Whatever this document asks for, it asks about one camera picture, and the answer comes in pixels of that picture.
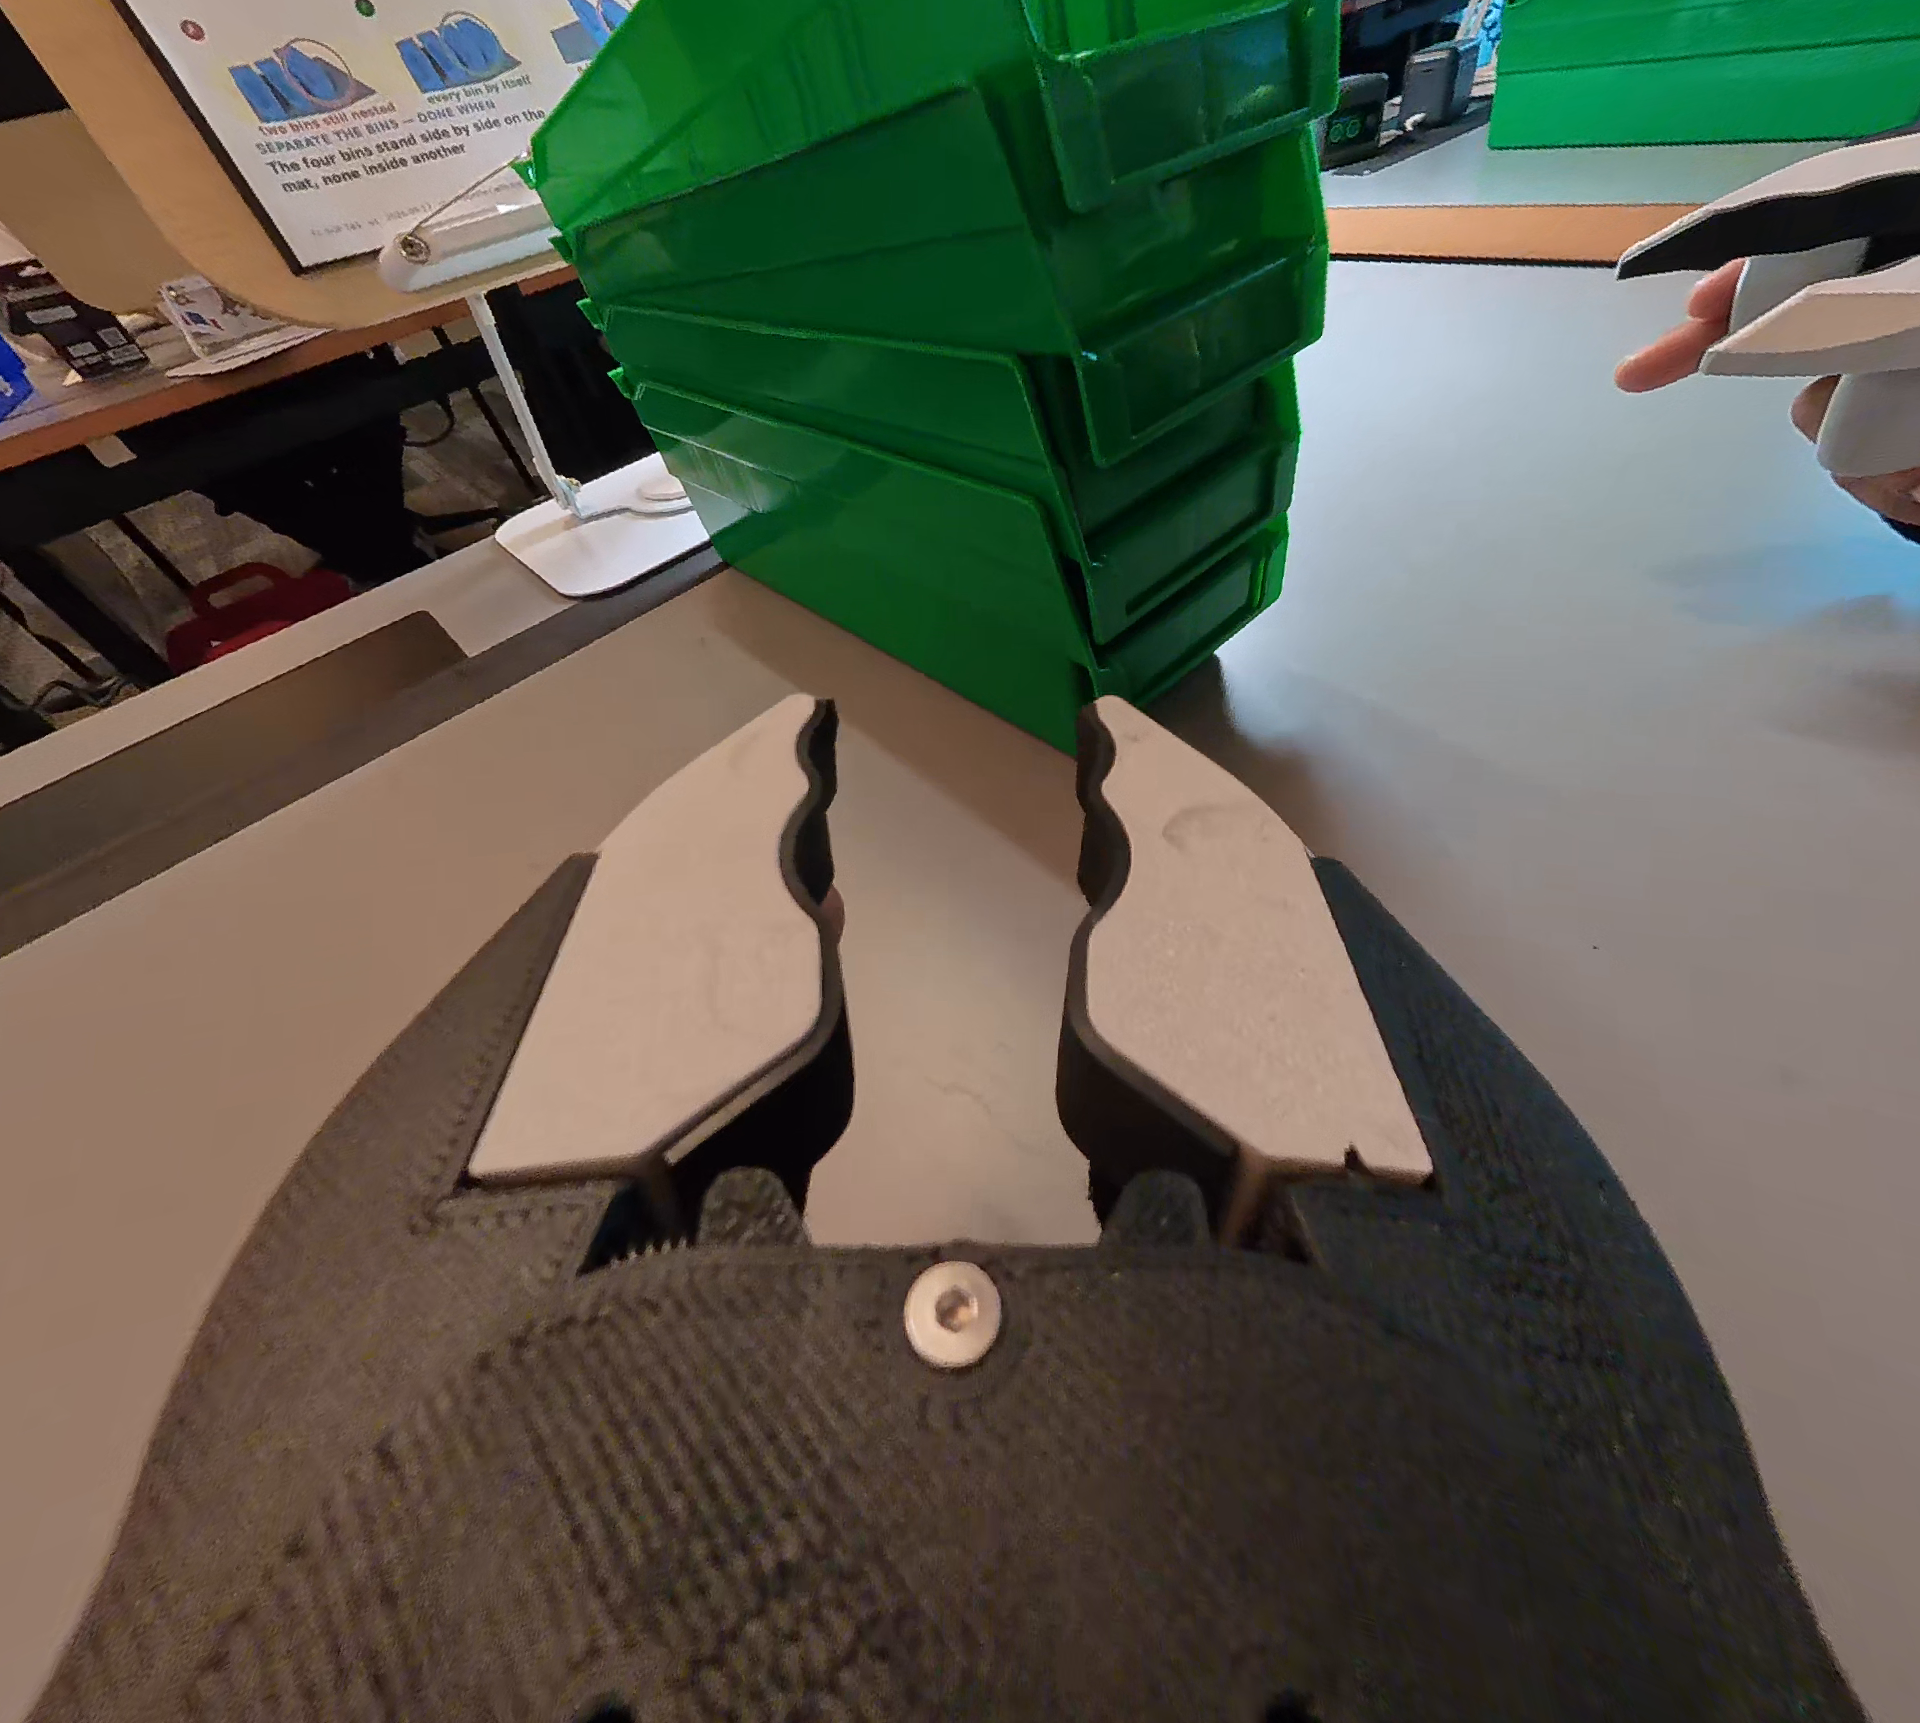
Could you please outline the small black box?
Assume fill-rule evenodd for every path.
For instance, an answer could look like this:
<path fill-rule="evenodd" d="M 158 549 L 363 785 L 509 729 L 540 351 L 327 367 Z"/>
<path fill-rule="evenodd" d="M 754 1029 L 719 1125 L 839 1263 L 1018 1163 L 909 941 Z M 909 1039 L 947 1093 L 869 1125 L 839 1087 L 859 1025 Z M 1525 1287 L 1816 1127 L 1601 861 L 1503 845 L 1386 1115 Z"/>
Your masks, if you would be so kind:
<path fill-rule="evenodd" d="M 118 317 L 71 295 L 31 257 L 1 265 L 1 323 L 9 341 L 45 351 L 82 381 L 147 369 L 145 351 Z"/>

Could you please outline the white sign stand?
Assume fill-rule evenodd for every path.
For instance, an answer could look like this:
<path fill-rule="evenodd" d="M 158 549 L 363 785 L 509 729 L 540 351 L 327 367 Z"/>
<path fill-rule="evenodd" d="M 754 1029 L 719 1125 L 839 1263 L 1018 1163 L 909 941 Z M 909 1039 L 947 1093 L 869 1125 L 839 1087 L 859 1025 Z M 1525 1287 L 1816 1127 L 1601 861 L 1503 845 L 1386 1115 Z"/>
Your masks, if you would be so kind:
<path fill-rule="evenodd" d="M 496 525 L 491 541 L 499 551 L 552 593 L 580 601 L 612 595 L 710 545 L 706 523 L 660 455 L 587 483 L 564 475 L 485 295 L 468 293 L 464 305 L 488 349 L 541 489 L 540 501 Z"/>

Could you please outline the small picture card stand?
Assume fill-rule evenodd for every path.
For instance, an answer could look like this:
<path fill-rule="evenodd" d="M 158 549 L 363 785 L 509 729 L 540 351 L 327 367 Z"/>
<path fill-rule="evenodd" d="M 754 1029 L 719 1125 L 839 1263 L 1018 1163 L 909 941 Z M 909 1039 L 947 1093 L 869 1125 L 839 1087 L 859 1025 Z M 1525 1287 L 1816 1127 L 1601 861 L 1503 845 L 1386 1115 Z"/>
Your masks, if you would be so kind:
<path fill-rule="evenodd" d="M 195 363 L 225 359 L 250 343 L 277 339 L 294 329 L 198 273 L 159 283 L 155 309 L 179 333 Z"/>

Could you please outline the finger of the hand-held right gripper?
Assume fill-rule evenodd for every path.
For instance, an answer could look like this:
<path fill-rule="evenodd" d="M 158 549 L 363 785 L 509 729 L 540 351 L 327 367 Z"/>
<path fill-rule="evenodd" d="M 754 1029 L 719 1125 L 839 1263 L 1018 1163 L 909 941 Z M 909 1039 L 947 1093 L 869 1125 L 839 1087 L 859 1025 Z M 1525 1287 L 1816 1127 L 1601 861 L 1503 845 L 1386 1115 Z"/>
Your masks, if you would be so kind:
<path fill-rule="evenodd" d="M 1709 347 L 1709 377 L 1875 375 L 1918 367 L 1918 255 L 1810 281 Z"/>
<path fill-rule="evenodd" d="M 1914 239 L 1918 135 L 1887 133 L 1816 151 L 1773 169 L 1620 253 L 1620 281 L 1709 271 L 1752 255 L 1804 253 L 1842 243 Z"/>

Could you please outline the wooden sign board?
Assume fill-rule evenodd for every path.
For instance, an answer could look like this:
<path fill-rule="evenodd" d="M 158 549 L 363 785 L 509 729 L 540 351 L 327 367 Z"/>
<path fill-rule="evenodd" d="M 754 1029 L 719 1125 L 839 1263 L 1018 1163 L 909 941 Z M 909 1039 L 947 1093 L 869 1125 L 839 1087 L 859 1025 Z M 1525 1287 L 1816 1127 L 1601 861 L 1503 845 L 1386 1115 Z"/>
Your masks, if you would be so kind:
<path fill-rule="evenodd" d="M 296 271 L 115 0 L 4 0 L 4 11 L 75 125 L 165 243 L 174 275 L 202 273 L 289 321 L 347 327 L 558 263 L 484 271 L 464 287 L 418 295 L 380 281 L 380 247 Z"/>

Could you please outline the small grey device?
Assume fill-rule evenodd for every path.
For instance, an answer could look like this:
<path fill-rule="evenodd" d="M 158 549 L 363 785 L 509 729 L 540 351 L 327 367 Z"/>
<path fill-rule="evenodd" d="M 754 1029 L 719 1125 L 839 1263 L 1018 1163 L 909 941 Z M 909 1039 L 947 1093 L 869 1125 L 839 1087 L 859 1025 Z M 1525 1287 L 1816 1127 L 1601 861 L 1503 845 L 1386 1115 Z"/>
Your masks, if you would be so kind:
<path fill-rule="evenodd" d="M 1397 125 L 1403 133 L 1433 131 L 1462 119 L 1474 101 L 1477 37 L 1451 37 L 1403 61 Z"/>

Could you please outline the wooden side table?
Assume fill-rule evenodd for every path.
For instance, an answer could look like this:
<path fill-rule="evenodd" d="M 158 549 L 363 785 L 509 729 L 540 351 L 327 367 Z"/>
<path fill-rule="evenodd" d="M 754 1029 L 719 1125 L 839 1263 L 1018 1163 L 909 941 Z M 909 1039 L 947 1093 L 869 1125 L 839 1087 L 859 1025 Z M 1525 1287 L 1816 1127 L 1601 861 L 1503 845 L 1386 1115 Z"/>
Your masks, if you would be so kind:
<path fill-rule="evenodd" d="M 37 391 L 4 419 L 1 467 L 20 469 L 187 415 L 240 421 L 289 407 L 340 411 L 353 423 L 363 409 L 409 413 L 491 375 L 485 343 L 465 309 L 420 309 L 362 329 L 321 333 L 209 375 L 147 369 Z"/>

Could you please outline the white clip bar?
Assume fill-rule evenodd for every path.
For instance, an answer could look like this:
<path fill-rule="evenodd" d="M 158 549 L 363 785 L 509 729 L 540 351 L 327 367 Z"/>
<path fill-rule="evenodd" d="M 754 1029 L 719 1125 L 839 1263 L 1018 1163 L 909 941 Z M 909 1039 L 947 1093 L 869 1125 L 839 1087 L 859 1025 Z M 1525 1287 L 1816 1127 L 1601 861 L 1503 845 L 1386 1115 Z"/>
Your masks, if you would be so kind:
<path fill-rule="evenodd" d="M 507 159 L 395 229 L 376 255 L 395 293 L 464 287 L 470 277 L 558 261 L 558 227 L 518 161 Z"/>

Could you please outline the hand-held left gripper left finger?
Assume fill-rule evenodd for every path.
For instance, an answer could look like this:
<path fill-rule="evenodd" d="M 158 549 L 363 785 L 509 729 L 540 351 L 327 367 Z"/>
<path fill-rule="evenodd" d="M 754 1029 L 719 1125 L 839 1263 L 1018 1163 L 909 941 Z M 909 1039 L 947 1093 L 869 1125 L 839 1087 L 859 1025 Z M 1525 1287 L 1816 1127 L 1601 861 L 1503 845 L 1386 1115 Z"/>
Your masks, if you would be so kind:
<path fill-rule="evenodd" d="M 798 1207 L 848 1129 L 831 919 L 838 709 L 790 695 L 612 827 L 468 1159 L 490 1187 L 621 1181 L 687 1229 L 732 1167 Z"/>

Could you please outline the person's right hand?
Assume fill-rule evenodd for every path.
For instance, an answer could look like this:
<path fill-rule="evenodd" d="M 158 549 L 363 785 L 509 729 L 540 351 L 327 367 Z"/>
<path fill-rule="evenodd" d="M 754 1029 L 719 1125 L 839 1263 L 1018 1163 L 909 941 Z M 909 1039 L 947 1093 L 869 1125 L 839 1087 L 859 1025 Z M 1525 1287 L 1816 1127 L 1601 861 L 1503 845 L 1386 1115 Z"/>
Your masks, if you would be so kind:
<path fill-rule="evenodd" d="M 1613 369 L 1620 391 L 1660 391 L 1692 377 L 1709 347 L 1719 343 L 1732 323 L 1733 301 L 1747 261 L 1737 257 L 1703 275 L 1686 303 L 1682 323 L 1655 341 L 1625 355 Z M 1839 377 L 1828 375 L 1805 383 L 1789 405 L 1791 425 L 1816 447 L 1822 447 L 1822 427 L 1828 407 L 1839 387 Z M 1918 469 L 1900 465 L 1878 475 L 1842 475 L 1830 471 L 1830 481 L 1851 501 L 1871 511 L 1906 541 L 1918 541 Z"/>

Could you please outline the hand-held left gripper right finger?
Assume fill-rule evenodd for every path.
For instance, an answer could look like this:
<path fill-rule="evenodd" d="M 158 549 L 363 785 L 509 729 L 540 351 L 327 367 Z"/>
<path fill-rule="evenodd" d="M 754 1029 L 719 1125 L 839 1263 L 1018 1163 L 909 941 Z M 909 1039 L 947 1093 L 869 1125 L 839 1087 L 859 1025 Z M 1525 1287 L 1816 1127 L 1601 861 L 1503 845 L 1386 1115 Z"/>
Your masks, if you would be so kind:
<path fill-rule="evenodd" d="M 1248 1241 L 1282 1187 L 1432 1181 L 1308 845 L 1139 707 L 1075 721 L 1081 817 L 1057 1115 L 1099 1217 L 1152 1171 Z"/>

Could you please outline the red handled case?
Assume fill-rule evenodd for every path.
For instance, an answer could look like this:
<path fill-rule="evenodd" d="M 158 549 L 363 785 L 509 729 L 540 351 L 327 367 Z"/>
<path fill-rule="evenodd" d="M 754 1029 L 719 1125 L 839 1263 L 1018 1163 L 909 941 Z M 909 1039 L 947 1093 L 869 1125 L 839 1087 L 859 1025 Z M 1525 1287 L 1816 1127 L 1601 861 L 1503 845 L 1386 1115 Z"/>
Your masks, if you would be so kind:
<path fill-rule="evenodd" d="M 187 587 L 187 615 L 165 631 L 162 653 L 185 675 L 351 597 L 347 577 L 323 565 L 292 575 L 247 561 Z"/>

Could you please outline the grey device with green buttons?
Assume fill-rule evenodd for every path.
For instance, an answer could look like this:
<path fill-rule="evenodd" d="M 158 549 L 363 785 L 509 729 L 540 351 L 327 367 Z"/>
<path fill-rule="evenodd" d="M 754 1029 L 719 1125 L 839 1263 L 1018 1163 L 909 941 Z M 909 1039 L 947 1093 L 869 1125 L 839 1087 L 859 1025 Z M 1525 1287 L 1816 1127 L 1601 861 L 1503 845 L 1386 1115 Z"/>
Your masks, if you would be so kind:
<path fill-rule="evenodd" d="M 1355 165 L 1379 151 L 1390 75 L 1370 71 L 1341 75 L 1331 111 L 1318 131 L 1322 171 Z"/>

